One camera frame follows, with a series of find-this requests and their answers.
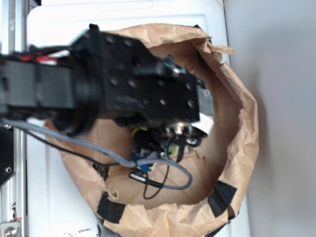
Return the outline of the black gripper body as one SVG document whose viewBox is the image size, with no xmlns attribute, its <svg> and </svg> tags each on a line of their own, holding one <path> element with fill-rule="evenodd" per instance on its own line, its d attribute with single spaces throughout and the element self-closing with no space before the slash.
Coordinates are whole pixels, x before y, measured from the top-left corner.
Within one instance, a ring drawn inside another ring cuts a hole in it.
<svg viewBox="0 0 316 237">
<path fill-rule="evenodd" d="M 70 47 L 78 95 L 94 117 L 121 126 L 169 126 L 199 121 L 202 81 L 171 56 L 154 56 L 136 38 L 96 25 Z"/>
</svg>

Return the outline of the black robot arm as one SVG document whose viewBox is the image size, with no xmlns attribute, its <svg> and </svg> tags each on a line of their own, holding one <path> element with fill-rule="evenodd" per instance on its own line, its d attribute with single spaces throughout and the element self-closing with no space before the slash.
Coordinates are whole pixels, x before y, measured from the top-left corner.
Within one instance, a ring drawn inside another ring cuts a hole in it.
<svg viewBox="0 0 316 237">
<path fill-rule="evenodd" d="M 214 126 L 212 96 L 201 80 L 138 39 L 97 25 L 70 45 L 2 55 L 0 115 L 8 123 L 50 119 L 73 136 L 88 133 L 97 119 L 164 136 L 204 137 Z"/>
</svg>

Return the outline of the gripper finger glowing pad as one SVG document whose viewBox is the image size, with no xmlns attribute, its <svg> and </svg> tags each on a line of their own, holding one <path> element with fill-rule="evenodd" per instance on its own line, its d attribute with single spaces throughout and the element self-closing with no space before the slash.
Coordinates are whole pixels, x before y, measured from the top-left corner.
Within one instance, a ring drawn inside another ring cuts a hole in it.
<svg viewBox="0 0 316 237">
<path fill-rule="evenodd" d="M 214 105 L 211 92 L 206 88 L 197 90 L 199 121 L 192 122 L 192 127 L 200 136 L 208 136 L 214 126 Z"/>
</svg>

